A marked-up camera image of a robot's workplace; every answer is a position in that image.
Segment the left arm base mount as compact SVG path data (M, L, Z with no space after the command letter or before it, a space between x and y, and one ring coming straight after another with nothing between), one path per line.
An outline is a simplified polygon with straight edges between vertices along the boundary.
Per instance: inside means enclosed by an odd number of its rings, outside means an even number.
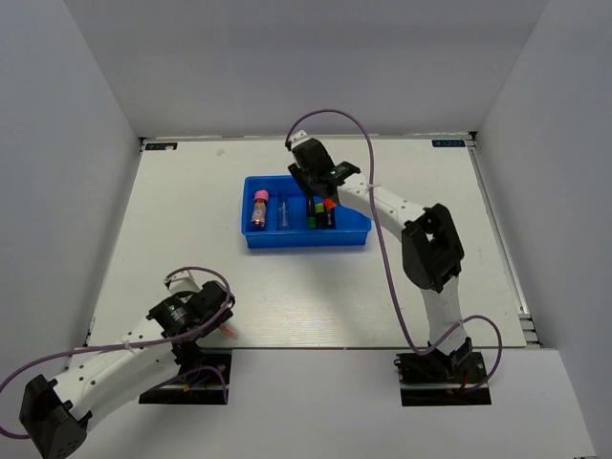
M225 405L230 394L231 350L202 353L193 364L182 365L170 384L141 394L139 404Z

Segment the orange highlighter black body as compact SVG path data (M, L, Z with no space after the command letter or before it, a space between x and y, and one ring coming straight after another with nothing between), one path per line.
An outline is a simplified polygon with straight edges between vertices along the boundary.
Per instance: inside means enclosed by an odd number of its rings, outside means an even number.
M334 229L336 227L335 223L335 204L331 200L324 200L323 205L325 207L325 216L326 216L326 228Z

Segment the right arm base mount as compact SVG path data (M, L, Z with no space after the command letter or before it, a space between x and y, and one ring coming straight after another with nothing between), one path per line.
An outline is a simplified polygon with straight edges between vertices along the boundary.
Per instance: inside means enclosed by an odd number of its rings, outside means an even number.
M438 367L429 356L397 354L394 360L399 374L401 402L404 407L491 405L483 356L472 352L451 375Z

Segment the pink-capped marker tube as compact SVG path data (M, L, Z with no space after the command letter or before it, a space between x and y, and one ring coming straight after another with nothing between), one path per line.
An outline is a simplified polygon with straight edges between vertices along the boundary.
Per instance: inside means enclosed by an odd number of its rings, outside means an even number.
M251 228L253 230L263 230L266 227L269 198L269 192L266 189L255 192L251 214Z

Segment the green highlighter black body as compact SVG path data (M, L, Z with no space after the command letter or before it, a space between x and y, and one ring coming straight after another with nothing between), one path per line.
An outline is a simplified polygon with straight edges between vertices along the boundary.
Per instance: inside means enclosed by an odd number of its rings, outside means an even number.
M317 228L316 203L313 197L306 198L306 222L308 230Z

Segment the clear spray bottle blue cap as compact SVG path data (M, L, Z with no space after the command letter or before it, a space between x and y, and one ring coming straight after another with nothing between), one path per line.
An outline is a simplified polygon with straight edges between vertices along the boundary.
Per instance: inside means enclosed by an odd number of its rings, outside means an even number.
M277 207L277 227L279 230L289 230L291 228L289 197L282 193L278 199Z

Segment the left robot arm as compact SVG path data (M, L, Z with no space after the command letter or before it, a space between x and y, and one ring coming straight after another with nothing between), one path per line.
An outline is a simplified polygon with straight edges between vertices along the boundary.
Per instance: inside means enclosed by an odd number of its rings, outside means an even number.
M204 364L197 344L232 316L235 297L217 281L181 291L153 307L113 351L24 389L19 420L44 458L66 458L89 429L142 393L177 377L196 379Z

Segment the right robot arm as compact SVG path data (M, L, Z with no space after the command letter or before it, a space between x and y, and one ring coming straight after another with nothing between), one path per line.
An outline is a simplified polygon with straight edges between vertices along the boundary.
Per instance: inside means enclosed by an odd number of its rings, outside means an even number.
M448 208L426 208L374 186L357 166L335 164L321 141L304 131L285 146L295 159L289 171L306 195L321 198L328 208L355 210L400 241L404 273L420 289L426 307L427 343L433 348L426 357L439 379L456 380L467 368L472 345L458 295L465 252Z

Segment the yellow highlighter black body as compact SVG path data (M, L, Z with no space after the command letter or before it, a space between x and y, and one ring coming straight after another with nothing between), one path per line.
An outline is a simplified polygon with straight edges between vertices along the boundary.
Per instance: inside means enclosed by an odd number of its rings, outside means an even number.
M327 228L326 209L323 203L315 204L316 228L324 230Z

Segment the slim pink highlighter pen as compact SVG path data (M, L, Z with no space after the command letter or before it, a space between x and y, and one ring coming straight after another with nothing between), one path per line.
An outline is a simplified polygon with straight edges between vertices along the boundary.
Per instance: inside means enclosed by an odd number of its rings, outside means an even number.
M219 330L231 339L238 340L240 337L239 332L232 326L223 324L219 326Z

